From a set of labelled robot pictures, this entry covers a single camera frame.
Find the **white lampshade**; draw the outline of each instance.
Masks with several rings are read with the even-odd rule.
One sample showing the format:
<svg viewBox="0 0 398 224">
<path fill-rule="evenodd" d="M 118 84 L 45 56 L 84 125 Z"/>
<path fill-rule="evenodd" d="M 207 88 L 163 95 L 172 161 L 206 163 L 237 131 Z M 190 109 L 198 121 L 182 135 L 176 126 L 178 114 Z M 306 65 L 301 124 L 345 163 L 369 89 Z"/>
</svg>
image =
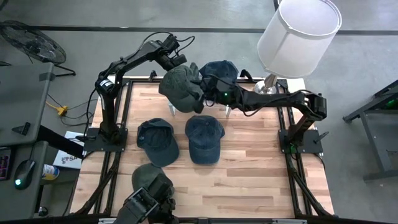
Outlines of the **white lampshade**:
<svg viewBox="0 0 398 224">
<path fill-rule="evenodd" d="M 310 75 L 340 27 L 329 0 L 283 0 L 257 44 L 264 69 L 283 78 Z"/>
</svg>

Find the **wooden tabletop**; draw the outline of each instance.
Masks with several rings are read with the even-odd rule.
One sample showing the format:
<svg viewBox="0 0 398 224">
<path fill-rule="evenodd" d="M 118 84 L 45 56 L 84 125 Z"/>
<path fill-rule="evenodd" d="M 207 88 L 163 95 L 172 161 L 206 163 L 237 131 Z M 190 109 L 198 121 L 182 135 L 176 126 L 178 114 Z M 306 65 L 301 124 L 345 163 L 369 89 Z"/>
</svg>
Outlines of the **wooden tabletop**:
<svg viewBox="0 0 398 224">
<path fill-rule="evenodd" d="M 248 90 L 252 90 L 253 86 L 243 85 Z M 291 91 L 299 88 L 303 88 L 301 82 L 292 86 Z M 133 192 L 133 171 L 150 162 L 143 149 L 137 147 L 138 126 L 152 118 L 162 118 L 174 127 L 174 136 L 180 148 L 180 157 L 163 168 L 175 186 L 174 199 L 177 206 L 174 215 L 220 218 L 294 217 L 285 158 L 280 153 L 277 138 L 280 127 L 276 108 L 263 108 L 249 118 L 239 110 L 233 110 L 227 118 L 225 107 L 214 105 L 211 108 L 205 107 L 202 114 L 217 118 L 225 130 L 225 136 L 221 139 L 220 160 L 213 166 L 199 166 L 190 159 L 184 129 L 186 121 L 195 113 L 177 111 L 172 116 L 168 100 L 158 93 L 157 83 L 134 84 L 127 119 L 129 136 L 119 166 L 112 216 L 118 214 L 124 200 Z M 301 113 L 294 110 L 294 116 L 298 121 Z M 98 102 L 93 126 L 98 127 L 101 120 L 101 105 Z M 103 157 L 103 152 L 96 152 L 83 161 L 71 212 L 81 208 L 97 187 Z M 302 160 L 308 188 L 325 209 L 333 213 L 325 171 L 319 158 L 303 154 Z M 101 211 L 105 207 L 108 187 L 104 192 Z M 300 208 L 304 211 L 301 190 L 297 192 Z"/>
</svg>

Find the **concrete floor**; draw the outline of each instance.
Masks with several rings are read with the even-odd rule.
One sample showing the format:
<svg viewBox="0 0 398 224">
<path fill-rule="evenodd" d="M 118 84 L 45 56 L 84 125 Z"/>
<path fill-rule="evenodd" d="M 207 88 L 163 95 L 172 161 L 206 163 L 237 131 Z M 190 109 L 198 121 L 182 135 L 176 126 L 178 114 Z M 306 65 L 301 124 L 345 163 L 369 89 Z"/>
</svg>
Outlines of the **concrete floor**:
<svg viewBox="0 0 398 224">
<path fill-rule="evenodd" d="M 398 30 L 398 1 L 333 2 L 343 16 L 344 30 Z M 264 28 L 272 15 L 271 0 L 12 0 L 0 12 L 0 20 L 17 19 L 35 25 Z M 119 56 L 133 52 L 148 35 L 143 32 L 45 33 L 65 49 L 68 58 L 64 66 L 78 74 L 58 78 L 50 87 L 55 99 L 70 106 L 86 101 L 97 74 Z M 266 75 L 256 52 L 260 34 L 176 35 L 197 38 L 184 51 L 189 62 L 201 66 L 226 59 L 234 62 L 239 70 L 245 68 L 256 77 Z M 331 199 L 340 217 L 394 223 L 398 220 L 398 179 L 363 182 L 363 175 L 377 172 L 376 161 L 361 122 L 345 124 L 341 119 L 397 79 L 397 42 L 398 36 L 338 35 L 313 75 L 305 79 L 308 90 L 322 92 L 328 99 L 328 118 L 317 126 L 320 131 L 330 132 L 322 144 Z M 0 48 L 0 60 L 16 65 L 30 63 L 24 54 L 4 41 L 0 41 Z M 156 63 L 145 63 L 129 74 L 148 75 L 151 70 L 164 73 Z M 84 107 L 79 108 L 71 116 L 82 114 L 84 110 Z M 43 124 L 59 134 L 65 134 L 66 130 L 83 131 L 83 127 L 62 125 L 50 108 L 45 109 Z M 48 206 L 51 215 L 62 214 L 72 185 L 70 182 L 46 190 L 43 204 Z"/>
</svg>

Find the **gray baseball cap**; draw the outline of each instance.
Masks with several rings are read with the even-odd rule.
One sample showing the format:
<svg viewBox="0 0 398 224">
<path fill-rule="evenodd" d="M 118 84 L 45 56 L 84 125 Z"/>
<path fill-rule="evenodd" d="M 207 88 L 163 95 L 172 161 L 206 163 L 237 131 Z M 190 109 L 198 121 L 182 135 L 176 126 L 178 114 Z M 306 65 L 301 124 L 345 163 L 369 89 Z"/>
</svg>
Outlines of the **gray baseball cap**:
<svg viewBox="0 0 398 224">
<path fill-rule="evenodd" d="M 176 161 L 180 155 L 171 124 L 162 118 L 143 122 L 138 127 L 137 146 L 144 149 L 149 160 L 157 167 Z"/>
<path fill-rule="evenodd" d="M 221 138 L 225 135 L 221 123 L 212 116 L 193 116 L 185 125 L 189 139 L 189 155 L 192 162 L 212 165 L 220 159 Z"/>
<path fill-rule="evenodd" d="M 177 110 L 183 113 L 192 112 L 203 94 L 192 80 L 201 80 L 195 63 L 191 63 L 190 67 L 177 66 L 164 75 L 159 84 L 159 93 L 165 95 Z"/>
</svg>

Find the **can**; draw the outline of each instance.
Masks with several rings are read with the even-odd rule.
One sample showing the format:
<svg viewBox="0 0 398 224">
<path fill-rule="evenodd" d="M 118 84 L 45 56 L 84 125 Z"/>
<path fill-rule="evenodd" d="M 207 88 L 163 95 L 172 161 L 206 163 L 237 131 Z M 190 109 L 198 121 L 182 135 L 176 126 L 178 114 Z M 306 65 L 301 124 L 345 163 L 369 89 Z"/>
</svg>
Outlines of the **can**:
<svg viewBox="0 0 398 224">
<path fill-rule="evenodd" d="M 60 175 L 60 169 L 55 166 L 44 164 L 43 166 L 43 180 L 55 180 Z"/>
</svg>

